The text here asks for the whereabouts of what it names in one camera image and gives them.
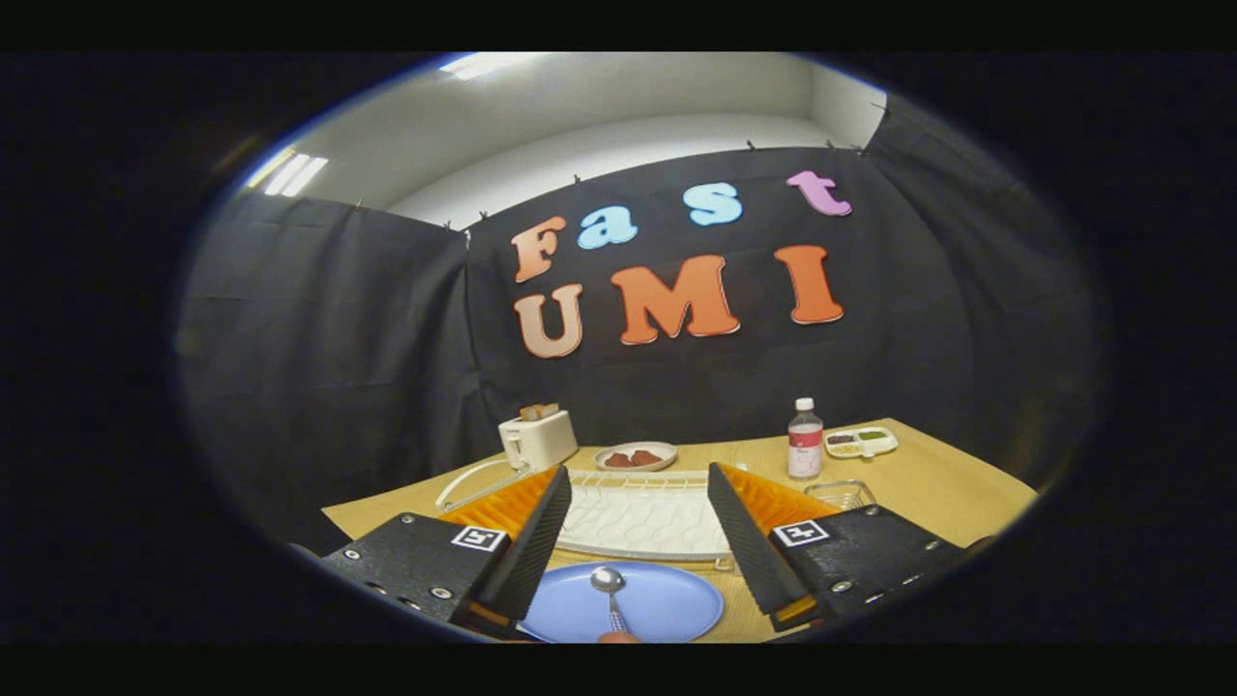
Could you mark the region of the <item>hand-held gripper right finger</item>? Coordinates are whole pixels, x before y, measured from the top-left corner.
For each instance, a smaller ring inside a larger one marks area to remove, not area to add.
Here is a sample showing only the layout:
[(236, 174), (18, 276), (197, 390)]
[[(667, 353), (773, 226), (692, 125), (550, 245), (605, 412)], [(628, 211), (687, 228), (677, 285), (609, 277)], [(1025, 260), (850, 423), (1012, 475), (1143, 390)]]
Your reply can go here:
[(708, 501), (776, 630), (857, 621), (967, 559), (888, 507), (837, 509), (729, 464), (708, 467)]

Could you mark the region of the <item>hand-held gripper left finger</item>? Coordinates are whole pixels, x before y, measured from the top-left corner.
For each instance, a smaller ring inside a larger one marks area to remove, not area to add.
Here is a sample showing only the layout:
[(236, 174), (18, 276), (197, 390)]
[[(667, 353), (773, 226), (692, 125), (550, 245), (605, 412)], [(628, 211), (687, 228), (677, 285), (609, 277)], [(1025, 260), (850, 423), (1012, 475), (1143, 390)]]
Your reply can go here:
[(563, 466), (439, 518), (398, 512), (324, 558), (332, 574), (396, 609), (471, 629), (523, 621), (573, 502)]

